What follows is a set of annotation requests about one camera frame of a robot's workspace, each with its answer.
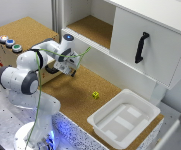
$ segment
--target white plastic bin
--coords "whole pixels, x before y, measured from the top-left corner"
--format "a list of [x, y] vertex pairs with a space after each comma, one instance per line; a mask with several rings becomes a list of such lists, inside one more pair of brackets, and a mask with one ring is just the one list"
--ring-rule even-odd
[[159, 108], [125, 89], [87, 120], [108, 144], [125, 149], [159, 113]]

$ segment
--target yellow object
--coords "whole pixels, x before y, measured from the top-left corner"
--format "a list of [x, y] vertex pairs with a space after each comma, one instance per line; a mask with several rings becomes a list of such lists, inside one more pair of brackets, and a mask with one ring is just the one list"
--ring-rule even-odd
[[97, 98], [99, 98], [99, 93], [98, 92], [93, 92], [92, 96], [93, 96], [94, 99], [97, 99]]

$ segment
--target blue button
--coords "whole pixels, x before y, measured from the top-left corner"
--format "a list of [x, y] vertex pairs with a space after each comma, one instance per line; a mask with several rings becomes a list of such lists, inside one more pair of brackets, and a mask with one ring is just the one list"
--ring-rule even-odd
[[14, 43], [14, 40], [7, 40], [7, 43]]

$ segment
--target cardboard box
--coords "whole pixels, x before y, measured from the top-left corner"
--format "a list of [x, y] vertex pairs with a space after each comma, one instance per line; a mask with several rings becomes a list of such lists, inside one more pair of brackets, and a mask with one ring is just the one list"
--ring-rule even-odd
[[[2, 35], [7, 35], [10, 39], [15, 40], [16, 44], [20, 44], [23, 48], [22, 53], [47, 38], [53, 38], [56, 42], [59, 42], [59, 35], [56, 32], [43, 26], [30, 17], [26, 17], [0, 27], [0, 36]], [[0, 68], [2, 66], [9, 65], [16, 67], [16, 59], [20, 54], [21, 53], [15, 54], [11, 49], [8, 49], [5, 45], [0, 44]], [[48, 62], [48, 65], [52, 68], [54, 60]], [[50, 81], [60, 73], [61, 72], [49, 74], [45, 68], [42, 68], [42, 84]]]

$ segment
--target white drawer front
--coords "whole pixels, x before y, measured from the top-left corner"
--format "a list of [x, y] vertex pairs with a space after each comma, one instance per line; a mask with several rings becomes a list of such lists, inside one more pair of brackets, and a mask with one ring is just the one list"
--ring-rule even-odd
[[[136, 64], [143, 32], [150, 36], [144, 40], [143, 60]], [[181, 57], [181, 34], [117, 8], [110, 54], [169, 86]]]

